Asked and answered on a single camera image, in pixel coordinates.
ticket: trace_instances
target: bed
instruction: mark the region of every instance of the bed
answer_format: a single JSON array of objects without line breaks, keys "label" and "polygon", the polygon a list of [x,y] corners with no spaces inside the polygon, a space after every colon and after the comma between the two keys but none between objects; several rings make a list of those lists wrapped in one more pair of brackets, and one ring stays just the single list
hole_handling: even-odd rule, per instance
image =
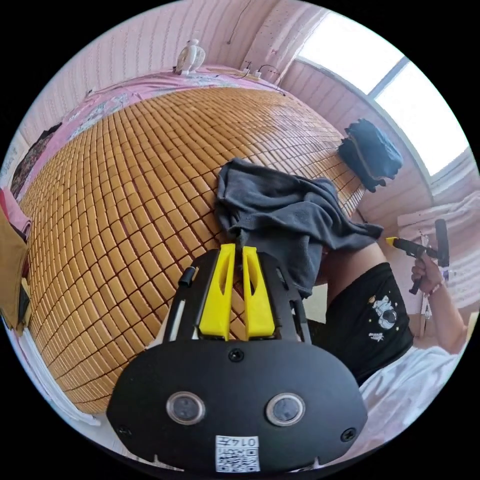
[{"label": "bed", "polygon": [[[100,425],[120,372],[157,335],[182,269],[224,240],[216,175],[233,157],[333,181],[351,215],[364,187],[337,155],[341,134],[274,85],[214,65],[89,95],[62,121],[18,200],[32,319],[10,337],[45,398]],[[245,338],[235,283],[230,337]]]}]

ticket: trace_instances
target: qr code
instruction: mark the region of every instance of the qr code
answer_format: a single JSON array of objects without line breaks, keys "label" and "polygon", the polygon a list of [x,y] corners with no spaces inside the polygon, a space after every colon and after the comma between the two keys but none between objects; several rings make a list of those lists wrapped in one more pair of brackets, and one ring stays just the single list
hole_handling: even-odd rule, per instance
[{"label": "qr code", "polygon": [[259,472],[259,438],[217,435],[215,461],[217,472]]}]

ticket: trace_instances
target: brown bag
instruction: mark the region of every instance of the brown bag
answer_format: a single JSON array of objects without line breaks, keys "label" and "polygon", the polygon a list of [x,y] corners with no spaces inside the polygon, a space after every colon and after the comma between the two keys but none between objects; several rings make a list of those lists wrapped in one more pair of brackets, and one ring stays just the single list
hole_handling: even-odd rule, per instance
[{"label": "brown bag", "polygon": [[27,245],[0,209],[0,314],[7,326],[19,323],[19,298]]}]

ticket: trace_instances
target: black shorts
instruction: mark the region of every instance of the black shorts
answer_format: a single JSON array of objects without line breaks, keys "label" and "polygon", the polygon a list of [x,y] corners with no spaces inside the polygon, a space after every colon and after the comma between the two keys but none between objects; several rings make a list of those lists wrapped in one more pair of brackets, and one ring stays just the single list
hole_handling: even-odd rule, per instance
[{"label": "black shorts", "polygon": [[380,263],[340,292],[325,323],[309,320],[311,342],[335,355],[360,386],[412,345],[405,309],[390,264]]}]

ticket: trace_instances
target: white fan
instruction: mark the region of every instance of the white fan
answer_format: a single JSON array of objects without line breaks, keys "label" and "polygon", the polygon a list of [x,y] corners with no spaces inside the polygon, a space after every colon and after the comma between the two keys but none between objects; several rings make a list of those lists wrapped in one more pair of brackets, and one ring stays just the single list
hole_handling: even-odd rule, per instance
[{"label": "white fan", "polygon": [[205,50],[199,46],[197,39],[189,40],[186,47],[180,52],[173,68],[177,75],[195,73],[205,60]]}]

